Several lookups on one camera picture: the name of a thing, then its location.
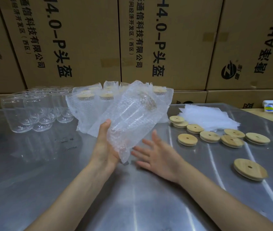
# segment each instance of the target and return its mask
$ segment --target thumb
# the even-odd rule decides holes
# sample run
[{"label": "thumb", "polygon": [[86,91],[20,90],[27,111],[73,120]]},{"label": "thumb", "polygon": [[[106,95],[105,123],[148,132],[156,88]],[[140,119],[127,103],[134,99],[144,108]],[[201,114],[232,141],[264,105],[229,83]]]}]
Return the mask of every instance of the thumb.
[{"label": "thumb", "polygon": [[111,126],[111,120],[107,119],[104,123],[100,125],[98,139],[97,141],[106,141],[107,140],[107,130]]},{"label": "thumb", "polygon": [[157,130],[153,130],[152,132],[152,140],[156,143],[156,144],[160,144],[161,143],[161,139],[157,134]]}]

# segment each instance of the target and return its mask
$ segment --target forearm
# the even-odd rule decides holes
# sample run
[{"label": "forearm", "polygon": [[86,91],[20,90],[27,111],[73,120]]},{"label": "forearm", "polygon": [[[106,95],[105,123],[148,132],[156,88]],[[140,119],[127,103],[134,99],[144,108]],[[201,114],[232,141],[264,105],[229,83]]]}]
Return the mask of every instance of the forearm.
[{"label": "forearm", "polygon": [[179,184],[222,231],[273,231],[273,223],[239,202],[187,162],[181,162]]},{"label": "forearm", "polygon": [[111,172],[106,171],[94,162],[89,163],[52,206],[26,230],[75,230],[110,174]]}]

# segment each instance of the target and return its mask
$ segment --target person's left hand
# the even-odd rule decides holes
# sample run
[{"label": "person's left hand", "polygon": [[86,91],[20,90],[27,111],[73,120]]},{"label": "person's left hand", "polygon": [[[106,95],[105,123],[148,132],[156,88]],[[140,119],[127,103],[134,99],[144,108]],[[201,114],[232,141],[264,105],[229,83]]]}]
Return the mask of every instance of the person's left hand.
[{"label": "person's left hand", "polygon": [[107,130],[111,126],[111,120],[107,119],[100,125],[97,142],[94,147],[90,162],[99,164],[103,169],[112,173],[119,162],[118,152],[107,141]]}]

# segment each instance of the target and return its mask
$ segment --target hand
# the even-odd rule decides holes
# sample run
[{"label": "hand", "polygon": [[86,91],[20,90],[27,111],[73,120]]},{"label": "hand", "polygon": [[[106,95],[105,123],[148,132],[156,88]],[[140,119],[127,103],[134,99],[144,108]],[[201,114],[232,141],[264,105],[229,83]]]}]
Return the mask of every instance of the hand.
[{"label": "hand", "polygon": [[142,140],[151,149],[135,146],[131,154],[141,159],[136,164],[166,180],[178,183],[178,171],[184,159],[166,142],[162,141],[157,131],[152,132],[151,140]]},{"label": "hand", "polygon": [[90,162],[98,164],[103,169],[112,173],[119,162],[118,152],[107,141],[107,130],[111,126],[111,120],[107,119],[100,125],[97,142],[94,147]]}]

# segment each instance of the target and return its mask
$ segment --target wooden table surface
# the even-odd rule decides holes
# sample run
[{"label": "wooden table surface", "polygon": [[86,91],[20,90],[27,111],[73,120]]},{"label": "wooden table surface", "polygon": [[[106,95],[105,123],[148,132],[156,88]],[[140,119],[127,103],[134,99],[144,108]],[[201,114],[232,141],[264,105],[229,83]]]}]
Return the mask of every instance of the wooden table surface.
[{"label": "wooden table surface", "polygon": [[257,116],[273,121],[273,113],[264,112],[264,109],[241,109],[241,110],[253,113]]}]

